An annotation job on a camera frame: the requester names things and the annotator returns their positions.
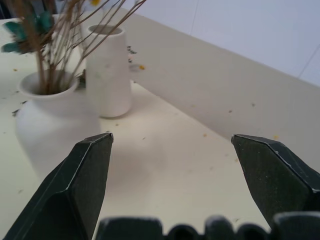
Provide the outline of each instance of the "white table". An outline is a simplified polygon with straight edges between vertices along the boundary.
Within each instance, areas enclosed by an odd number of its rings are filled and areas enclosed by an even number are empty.
[[[2,27],[0,36],[1,46],[10,41]],[[31,54],[1,53],[0,71],[3,238],[40,183],[16,139],[12,117],[26,100],[16,92],[16,85],[36,71],[36,61]],[[253,222],[268,228],[251,198],[230,141],[137,83],[132,83],[132,89],[134,106],[128,114],[101,119],[102,130],[114,134],[114,144],[100,218],[154,216],[162,221],[165,233],[178,223],[203,232],[205,219],[220,214],[235,227]]]

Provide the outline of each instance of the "white ceramic vase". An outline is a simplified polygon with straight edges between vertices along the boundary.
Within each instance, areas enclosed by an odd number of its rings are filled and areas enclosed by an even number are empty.
[[[92,46],[95,46],[110,30],[111,26],[90,26],[86,44],[94,41]],[[128,112],[132,105],[132,93],[123,29],[117,28],[86,58],[85,74],[87,96],[101,117],[113,118]]]
[[[70,153],[76,143],[101,133],[99,116],[84,93],[70,88],[38,95],[38,73],[25,77],[18,90],[30,100],[16,115],[16,137],[42,181]]]

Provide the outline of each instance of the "wall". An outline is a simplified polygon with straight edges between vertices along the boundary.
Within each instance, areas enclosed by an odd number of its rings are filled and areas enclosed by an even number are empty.
[[[137,13],[320,86],[319,9],[318,0],[147,0]]]

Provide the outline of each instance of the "white vase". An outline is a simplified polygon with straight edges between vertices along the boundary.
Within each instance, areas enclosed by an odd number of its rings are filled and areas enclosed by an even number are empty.
[[[38,95],[38,79],[36,72],[18,85],[18,90],[30,100],[16,115],[16,137],[42,181],[76,143],[100,134],[101,130],[99,116],[86,95],[75,91],[78,80],[64,92]]]
[[[93,25],[87,29],[87,34],[91,34],[85,42],[87,45],[93,41],[95,46],[111,30],[111,26],[95,28]],[[123,29],[117,28],[86,58],[85,74],[87,96],[101,117],[118,117],[128,112],[132,93]]]

